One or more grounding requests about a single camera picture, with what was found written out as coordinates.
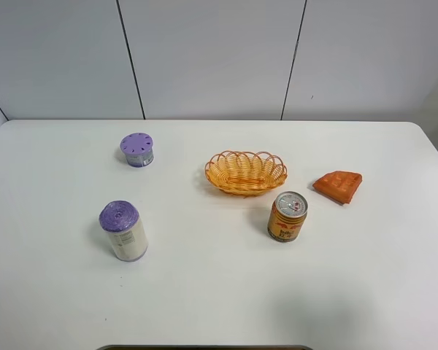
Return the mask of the orange waffle slice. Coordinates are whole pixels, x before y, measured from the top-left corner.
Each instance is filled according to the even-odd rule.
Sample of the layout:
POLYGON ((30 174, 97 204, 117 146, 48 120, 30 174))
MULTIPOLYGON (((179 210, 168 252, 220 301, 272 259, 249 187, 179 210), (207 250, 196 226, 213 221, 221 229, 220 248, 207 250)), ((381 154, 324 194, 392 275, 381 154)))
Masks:
POLYGON ((362 183, 362 175, 349 171, 327 173, 312 186, 320 194, 340 204, 349 204, 362 183))

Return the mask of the orange woven plastic basket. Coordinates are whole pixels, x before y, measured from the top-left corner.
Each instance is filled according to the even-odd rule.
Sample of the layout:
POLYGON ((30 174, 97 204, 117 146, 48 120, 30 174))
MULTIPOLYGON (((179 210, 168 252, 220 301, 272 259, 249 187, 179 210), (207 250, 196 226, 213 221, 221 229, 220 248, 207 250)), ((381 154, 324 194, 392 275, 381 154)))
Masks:
POLYGON ((215 188, 230 195, 263 195, 285 183, 288 170, 283 160, 269 152, 226 150, 212 156, 204 174, 215 188))

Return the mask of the gold energy drink can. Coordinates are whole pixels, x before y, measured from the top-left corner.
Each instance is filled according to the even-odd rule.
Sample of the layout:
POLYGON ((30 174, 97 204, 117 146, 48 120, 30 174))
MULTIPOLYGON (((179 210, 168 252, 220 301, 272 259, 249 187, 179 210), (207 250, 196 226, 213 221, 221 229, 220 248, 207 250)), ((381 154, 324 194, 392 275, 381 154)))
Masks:
POLYGON ((276 241, 288 243, 297 239, 307 217, 308 203, 299 193, 280 193, 272 204, 268 234, 276 241))

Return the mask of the purple lid air freshener jar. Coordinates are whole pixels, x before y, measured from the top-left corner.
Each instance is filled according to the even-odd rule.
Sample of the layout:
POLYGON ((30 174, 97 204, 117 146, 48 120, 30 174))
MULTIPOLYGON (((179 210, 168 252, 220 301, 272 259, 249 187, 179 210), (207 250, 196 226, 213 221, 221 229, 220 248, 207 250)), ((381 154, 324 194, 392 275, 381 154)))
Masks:
POLYGON ((150 165, 154 160, 153 139, 146 133, 132 133, 120 142, 120 150, 127 163, 136 168, 150 165))

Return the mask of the purple garbage bag roll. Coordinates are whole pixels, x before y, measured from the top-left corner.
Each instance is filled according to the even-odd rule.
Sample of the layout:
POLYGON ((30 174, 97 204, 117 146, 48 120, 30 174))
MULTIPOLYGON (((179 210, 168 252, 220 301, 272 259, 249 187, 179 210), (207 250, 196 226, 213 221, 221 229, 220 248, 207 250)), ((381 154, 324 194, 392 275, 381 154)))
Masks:
POLYGON ((119 260, 134 262, 147 251, 148 240, 139 212, 128 201, 108 203, 99 214, 99 224, 119 260))

